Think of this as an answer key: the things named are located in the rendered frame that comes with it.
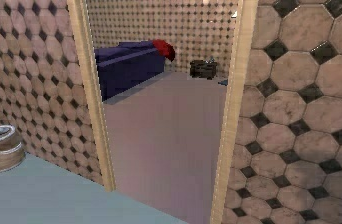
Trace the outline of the dark wooden nightstand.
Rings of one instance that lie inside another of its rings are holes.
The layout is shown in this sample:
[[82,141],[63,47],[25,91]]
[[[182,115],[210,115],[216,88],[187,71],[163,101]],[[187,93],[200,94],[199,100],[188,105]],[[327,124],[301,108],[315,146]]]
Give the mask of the dark wooden nightstand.
[[203,60],[193,60],[190,63],[190,75],[194,78],[212,80],[216,76],[217,63]]

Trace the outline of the dark blue bed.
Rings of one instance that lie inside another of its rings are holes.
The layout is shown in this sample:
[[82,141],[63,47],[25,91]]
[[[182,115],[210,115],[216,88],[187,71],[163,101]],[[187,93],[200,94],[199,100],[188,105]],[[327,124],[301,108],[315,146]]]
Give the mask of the dark blue bed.
[[164,71],[165,57],[151,41],[120,42],[94,54],[103,101]]

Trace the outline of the red pillow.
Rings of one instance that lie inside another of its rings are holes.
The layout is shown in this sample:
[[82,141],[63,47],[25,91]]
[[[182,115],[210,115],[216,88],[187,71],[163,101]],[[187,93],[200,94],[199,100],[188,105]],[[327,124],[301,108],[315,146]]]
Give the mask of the red pillow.
[[154,47],[158,50],[158,52],[167,58],[169,61],[173,61],[175,59],[176,53],[173,46],[167,43],[164,40],[156,39],[152,41]]

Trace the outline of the beige wooden door frame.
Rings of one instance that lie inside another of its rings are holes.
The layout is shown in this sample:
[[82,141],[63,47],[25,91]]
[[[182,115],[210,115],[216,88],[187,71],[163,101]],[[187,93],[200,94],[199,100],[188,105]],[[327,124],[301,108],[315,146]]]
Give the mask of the beige wooden door frame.
[[[233,148],[236,143],[245,78],[257,17],[258,1],[238,1],[210,224],[222,224]],[[86,0],[67,0],[67,5],[96,151],[99,158],[103,186],[107,192],[112,192],[117,189],[117,186],[99,90],[99,79],[97,76],[87,4]]]

